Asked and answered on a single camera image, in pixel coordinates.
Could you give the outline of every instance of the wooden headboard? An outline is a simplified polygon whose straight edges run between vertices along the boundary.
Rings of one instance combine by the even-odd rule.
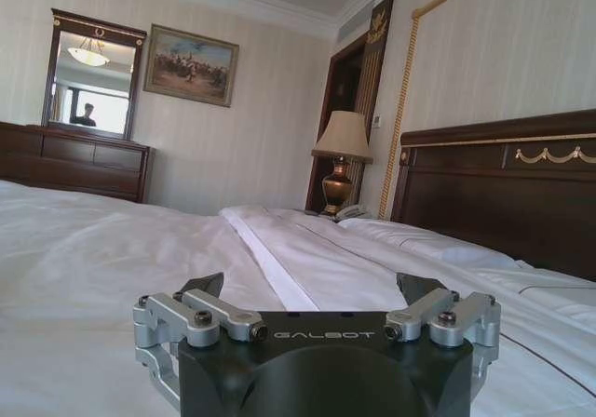
[[[404,133],[391,220],[596,280],[596,110]]]

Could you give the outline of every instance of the white pillow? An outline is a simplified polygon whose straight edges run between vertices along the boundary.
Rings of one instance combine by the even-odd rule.
[[[408,224],[348,219],[339,225],[372,240],[457,266],[519,269],[513,259],[501,252]]]

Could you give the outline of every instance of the framed painting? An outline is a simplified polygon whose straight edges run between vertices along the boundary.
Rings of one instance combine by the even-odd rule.
[[[151,25],[145,91],[229,107],[239,46]]]

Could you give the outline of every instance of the silver metal part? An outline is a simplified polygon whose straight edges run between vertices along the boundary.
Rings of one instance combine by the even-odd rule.
[[[394,329],[397,342],[417,340],[422,326],[438,313],[451,308],[454,297],[448,289],[433,289],[408,308],[387,313],[386,327]]]
[[[191,289],[183,294],[183,303],[195,310],[209,310],[215,320],[227,330],[236,341],[254,341],[264,325],[257,312],[241,310],[200,289]]]
[[[180,381],[174,373],[168,352],[161,345],[146,349],[137,347],[135,357],[149,369],[151,382],[161,395],[176,410],[180,410]]]
[[[164,293],[142,296],[132,308],[135,354],[150,373],[156,389],[180,410],[180,381],[171,356],[178,357],[178,343],[208,347],[219,341],[220,325],[236,341],[257,341],[266,326],[256,312],[240,310],[200,289],[182,294],[182,302]],[[169,344],[169,352],[161,344]]]
[[[464,338],[474,345],[471,397],[479,393],[488,366],[499,357],[501,305],[494,296],[474,292],[451,310],[453,322],[433,318],[429,324],[430,339],[445,347],[457,347]]]
[[[164,293],[151,295],[144,307],[132,309],[137,347],[162,343],[177,343],[186,337],[194,347],[207,347],[218,342],[220,326],[217,319],[209,325],[199,325],[195,312]]]
[[[420,337],[428,324],[430,339],[457,347],[467,339],[474,346],[470,399],[479,393],[488,366],[499,356],[501,305],[494,296],[474,292],[463,301],[454,291],[435,289],[408,308],[386,315],[386,335],[407,342]]]
[[[445,347],[457,347],[466,338],[471,343],[492,347],[499,344],[501,305],[488,294],[472,293],[456,303],[451,310],[453,322],[432,318],[429,323],[430,339]]]

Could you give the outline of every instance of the telephone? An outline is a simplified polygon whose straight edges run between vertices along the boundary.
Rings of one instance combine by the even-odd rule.
[[[348,206],[335,214],[335,220],[337,222],[346,219],[355,219],[357,217],[360,219],[371,219],[373,216],[361,205]]]

